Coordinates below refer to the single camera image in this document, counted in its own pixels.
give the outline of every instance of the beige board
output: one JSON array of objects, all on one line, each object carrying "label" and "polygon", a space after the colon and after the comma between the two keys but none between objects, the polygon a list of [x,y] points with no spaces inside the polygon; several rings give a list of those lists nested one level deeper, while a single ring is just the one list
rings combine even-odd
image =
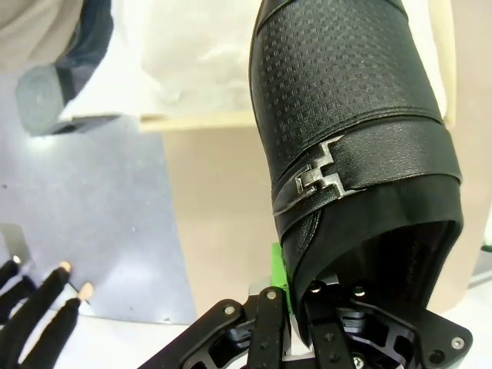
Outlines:
[{"label": "beige board", "polygon": [[484,241],[492,200],[492,45],[487,17],[492,2],[453,1],[457,43],[457,126],[452,128],[464,183],[461,186],[465,228],[440,275],[430,302],[435,311],[448,309],[463,296]]},{"label": "beige board", "polygon": [[[485,0],[475,2],[485,5]],[[464,175],[465,229],[434,291],[430,308],[437,312],[453,307],[467,289],[492,198],[492,165],[487,160],[492,137],[487,60],[492,52],[481,37],[490,34],[492,26],[480,6],[457,2],[455,8],[458,124],[451,132]],[[165,133],[165,155],[198,313],[223,298],[245,301],[248,286],[269,275],[269,247],[277,239],[268,167],[256,127]]]}]

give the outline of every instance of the black mechanical part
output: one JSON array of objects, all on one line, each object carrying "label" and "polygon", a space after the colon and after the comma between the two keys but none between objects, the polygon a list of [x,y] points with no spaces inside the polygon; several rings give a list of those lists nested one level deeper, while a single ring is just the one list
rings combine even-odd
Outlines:
[{"label": "black mechanical part", "polygon": [[291,343],[286,295],[265,288],[244,306],[216,304],[141,369],[225,368],[246,352],[247,369],[438,369],[473,343],[467,329],[367,283],[347,290],[316,281],[302,314],[312,358],[283,361]]},{"label": "black mechanical part", "polygon": [[250,84],[304,342],[325,275],[427,306],[461,176],[401,0],[264,0]]}]

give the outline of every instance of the silver buckle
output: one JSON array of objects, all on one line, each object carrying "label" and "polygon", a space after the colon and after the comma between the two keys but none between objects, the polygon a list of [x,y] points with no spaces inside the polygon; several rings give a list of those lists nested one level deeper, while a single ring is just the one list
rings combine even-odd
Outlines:
[{"label": "silver buckle", "polygon": [[283,209],[275,212],[274,216],[286,212],[287,210],[294,207],[299,201],[308,198],[316,191],[320,191],[328,187],[335,188],[335,190],[337,191],[337,199],[341,199],[350,194],[359,192],[353,190],[345,191],[338,173],[323,176],[323,173],[321,172],[322,168],[334,164],[334,159],[330,152],[330,145],[337,142],[342,137],[343,135],[323,141],[318,145],[323,156],[314,159],[312,163],[305,165],[291,178],[291,180],[288,181],[288,183],[292,180],[295,181],[295,185],[298,190],[298,196],[292,199],[292,201],[289,201]]}]

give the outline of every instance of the metal plate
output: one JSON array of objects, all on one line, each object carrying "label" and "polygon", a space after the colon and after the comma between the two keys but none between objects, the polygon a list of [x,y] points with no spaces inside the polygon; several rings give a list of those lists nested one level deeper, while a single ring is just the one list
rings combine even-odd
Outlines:
[{"label": "metal plate", "polygon": [[[60,261],[95,285],[99,317],[189,324],[195,309],[160,135],[132,118],[84,134],[31,138],[0,75],[0,223],[22,227],[40,281]],[[0,262],[8,257],[0,238]]]}]

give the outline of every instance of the metal screw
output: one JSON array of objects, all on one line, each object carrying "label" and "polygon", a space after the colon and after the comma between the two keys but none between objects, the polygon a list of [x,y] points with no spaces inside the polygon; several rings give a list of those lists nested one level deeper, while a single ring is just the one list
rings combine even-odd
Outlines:
[{"label": "metal screw", "polygon": [[319,291],[321,291],[321,286],[319,285],[319,283],[311,283],[309,291],[311,291],[313,294],[317,294]]},{"label": "metal screw", "polygon": [[361,357],[354,356],[354,365],[355,365],[355,369],[363,369],[365,363],[364,363],[364,360],[362,360]]},{"label": "metal screw", "polygon": [[325,336],[324,336],[324,340],[326,342],[333,342],[335,341],[335,335],[333,333],[327,333]]},{"label": "metal screw", "polygon": [[461,337],[455,337],[451,341],[451,346],[454,350],[461,350],[464,347],[464,339]]},{"label": "metal screw", "polygon": [[224,309],[224,313],[226,313],[227,315],[231,315],[231,314],[233,314],[235,311],[236,311],[236,309],[234,309],[234,306],[227,306],[227,307]]},{"label": "metal screw", "polygon": [[358,298],[361,298],[363,296],[365,296],[366,294],[366,291],[364,291],[364,289],[362,287],[356,287],[354,288],[354,295]]}]

